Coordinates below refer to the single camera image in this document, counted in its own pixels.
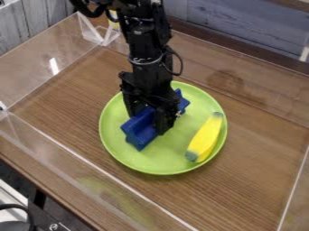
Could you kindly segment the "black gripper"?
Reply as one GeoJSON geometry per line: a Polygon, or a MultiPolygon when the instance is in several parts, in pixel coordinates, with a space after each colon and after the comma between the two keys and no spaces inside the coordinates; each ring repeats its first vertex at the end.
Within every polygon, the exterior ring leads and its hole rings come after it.
{"type": "Polygon", "coordinates": [[[130,63],[132,72],[121,71],[120,91],[129,116],[144,108],[153,108],[153,128],[159,135],[173,126],[179,111],[179,97],[171,88],[172,58],[163,57],[156,62],[130,63]]]}

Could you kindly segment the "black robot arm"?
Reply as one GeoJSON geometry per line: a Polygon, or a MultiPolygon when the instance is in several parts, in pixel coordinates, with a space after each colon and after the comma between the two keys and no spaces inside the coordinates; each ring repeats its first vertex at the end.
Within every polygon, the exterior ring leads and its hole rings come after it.
{"type": "Polygon", "coordinates": [[[171,88],[177,75],[172,68],[176,53],[168,46],[171,25],[163,0],[68,0],[88,18],[104,15],[118,24],[129,46],[130,71],[121,71],[120,91],[129,116],[153,109],[152,127],[163,134],[179,111],[179,97],[171,88]]]}

